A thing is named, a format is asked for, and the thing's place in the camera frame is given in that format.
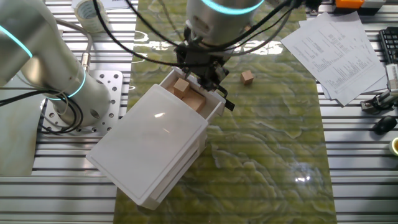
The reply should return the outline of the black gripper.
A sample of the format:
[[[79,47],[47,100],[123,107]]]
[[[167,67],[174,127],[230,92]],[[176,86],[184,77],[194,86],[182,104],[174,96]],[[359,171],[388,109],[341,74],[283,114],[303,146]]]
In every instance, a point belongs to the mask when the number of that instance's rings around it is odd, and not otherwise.
[[[198,83],[206,91],[216,90],[229,74],[229,70],[223,67],[228,59],[223,57],[189,51],[185,44],[176,47],[175,53],[177,63],[183,64],[180,68],[184,72],[184,79],[186,80],[191,72],[198,75]]]

